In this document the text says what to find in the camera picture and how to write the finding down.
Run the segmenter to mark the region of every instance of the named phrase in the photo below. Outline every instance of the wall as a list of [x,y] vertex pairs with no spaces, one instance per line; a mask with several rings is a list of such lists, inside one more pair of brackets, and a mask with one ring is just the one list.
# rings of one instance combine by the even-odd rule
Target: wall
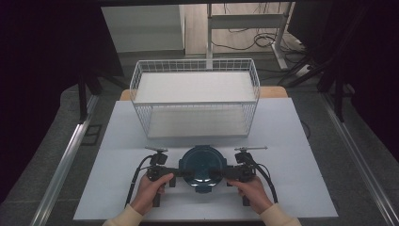
[[102,11],[118,53],[184,48],[178,5],[112,7]]

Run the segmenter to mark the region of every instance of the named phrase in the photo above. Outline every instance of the sleeve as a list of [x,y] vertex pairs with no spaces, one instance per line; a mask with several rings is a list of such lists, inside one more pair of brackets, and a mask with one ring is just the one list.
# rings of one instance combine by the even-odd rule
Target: sleeve
[[108,219],[103,226],[137,226],[143,218],[130,204],[127,204],[123,212],[115,218]]
[[288,216],[278,204],[273,204],[270,208],[260,214],[261,219],[267,226],[300,226],[297,218]]

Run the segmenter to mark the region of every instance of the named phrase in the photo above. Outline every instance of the floor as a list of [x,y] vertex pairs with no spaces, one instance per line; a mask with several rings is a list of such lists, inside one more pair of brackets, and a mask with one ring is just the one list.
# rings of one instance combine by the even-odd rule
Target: floor
[[[286,39],[286,42],[287,47],[301,51],[301,46],[297,45],[292,37]],[[140,59],[203,57],[196,53],[200,54],[201,52],[193,52],[193,56],[185,56],[180,51],[120,54],[120,62],[125,76],[118,77],[118,79],[129,83],[135,64]],[[286,73],[279,71],[279,65],[270,49],[262,49],[260,53],[251,51],[235,54],[215,54],[215,57],[253,58],[262,86],[284,85],[296,77],[296,75],[287,76]],[[288,62],[289,67],[293,67],[295,62],[302,58],[302,55],[290,54],[287,57],[292,61]],[[109,116],[122,92],[120,87],[105,79],[101,78],[100,80],[104,90],[95,108],[88,132],[56,198],[47,225],[102,224],[101,222],[72,220],[104,136]],[[316,76],[294,88],[287,89],[287,92],[294,101],[298,117],[304,121],[304,132],[309,137],[311,149],[339,217],[329,219],[302,218],[300,221],[303,225],[386,225],[374,198],[370,195],[368,187],[364,184],[349,151],[323,105],[321,95],[316,88],[318,80],[319,77]],[[7,199],[0,205],[0,225],[28,225],[32,221],[78,122],[79,104],[77,95],[77,87],[74,86],[66,89],[60,97],[61,107],[47,136]],[[394,209],[399,210],[399,181],[392,180],[399,175],[399,164],[358,115],[356,109],[350,103],[350,97],[344,98],[343,117],[345,126],[357,142],[366,162],[387,193]],[[232,222],[229,224],[241,225],[242,223]],[[253,222],[252,225],[262,225],[262,223]]]
[[[243,15],[243,14],[281,14],[287,7],[287,3],[247,3],[247,4],[212,4],[213,15]],[[185,53],[187,55],[200,55],[206,53],[207,43],[207,6],[186,5],[185,14]],[[275,38],[277,29],[231,29],[213,30],[212,41],[217,45],[225,45],[231,48],[214,46],[214,53],[244,53],[264,52],[270,49],[268,44]],[[261,47],[252,45],[257,35],[267,35],[271,39],[259,40]]]

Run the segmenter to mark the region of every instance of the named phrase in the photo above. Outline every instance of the metal rail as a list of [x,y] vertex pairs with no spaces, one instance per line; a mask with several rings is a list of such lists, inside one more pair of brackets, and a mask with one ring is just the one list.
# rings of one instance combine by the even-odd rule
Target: metal rail
[[77,153],[80,143],[82,142],[83,136],[88,129],[88,125],[90,124],[92,113],[98,99],[98,96],[91,96],[90,100],[88,100],[88,117],[84,123],[78,124],[76,126],[70,143],[68,144],[67,149],[65,150],[61,161],[56,168],[56,172],[54,173],[54,176],[47,187],[46,193],[41,199],[38,210],[30,222],[31,226],[45,225],[47,219],[50,217],[59,191],[64,185],[65,178],[68,175],[73,159]]
[[395,210],[392,207],[391,201],[388,198],[387,194],[384,191],[384,188],[376,179],[366,160],[364,159],[361,151],[347,130],[345,124],[340,121],[340,119],[336,116],[332,106],[333,103],[328,94],[324,93],[322,95],[323,104],[331,117],[332,122],[334,123],[338,134],[343,140],[346,149],[349,151],[358,171],[363,178],[364,183],[369,189],[372,197],[375,200],[375,203],[382,214],[382,217],[387,222],[387,225],[395,226],[399,225],[399,218],[395,213]]

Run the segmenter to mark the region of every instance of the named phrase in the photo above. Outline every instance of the person's left hand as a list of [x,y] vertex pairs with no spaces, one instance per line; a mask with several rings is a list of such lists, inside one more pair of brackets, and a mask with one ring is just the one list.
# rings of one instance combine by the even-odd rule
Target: person's left hand
[[147,175],[143,175],[138,186],[135,199],[130,203],[132,208],[144,216],[152,209],[152,200],[156,193],[165,193],[165,183],[173,178],[173,173],[159,178],[157,181],[150,181]]

